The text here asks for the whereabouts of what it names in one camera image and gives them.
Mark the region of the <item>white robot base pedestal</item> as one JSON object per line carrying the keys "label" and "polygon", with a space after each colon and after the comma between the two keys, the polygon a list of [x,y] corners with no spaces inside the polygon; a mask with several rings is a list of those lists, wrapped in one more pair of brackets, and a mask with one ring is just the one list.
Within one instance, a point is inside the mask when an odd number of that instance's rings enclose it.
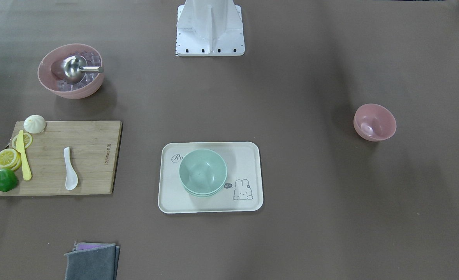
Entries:
{"label": "white robot base pedestal", "polygon": [[179,57],[242,56],[242,9],[232,0],[187,0],[177,9]]}

